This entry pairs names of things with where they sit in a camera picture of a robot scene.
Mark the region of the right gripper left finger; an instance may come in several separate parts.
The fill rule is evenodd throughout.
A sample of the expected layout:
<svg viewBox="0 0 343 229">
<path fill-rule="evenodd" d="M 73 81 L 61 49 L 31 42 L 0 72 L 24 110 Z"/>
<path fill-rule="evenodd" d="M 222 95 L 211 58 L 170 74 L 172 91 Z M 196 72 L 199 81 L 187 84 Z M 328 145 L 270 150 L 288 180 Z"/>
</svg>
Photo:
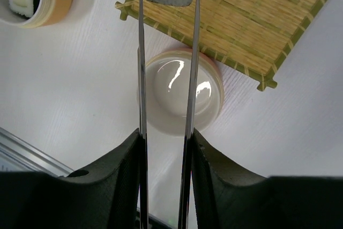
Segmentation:
<svg viewBox="0 0 343 229">
<path fill-rule="evenodd" d="M 139 133 L 69 176 L 1 173 L 1 228 L 134 228 Z"/>
</svg>

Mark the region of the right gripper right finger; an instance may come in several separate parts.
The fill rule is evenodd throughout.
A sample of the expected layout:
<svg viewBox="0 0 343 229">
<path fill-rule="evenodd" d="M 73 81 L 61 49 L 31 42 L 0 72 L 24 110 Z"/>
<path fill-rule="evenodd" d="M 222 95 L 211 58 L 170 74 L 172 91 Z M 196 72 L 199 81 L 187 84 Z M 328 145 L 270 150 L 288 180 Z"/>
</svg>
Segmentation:
<svg viewBox="0 0 343 229">
<path fill-rule="evenodd" d="M 342 178 L 258 175 L 194 132 L 199 228 L 342 228 Z"/>
</svg>

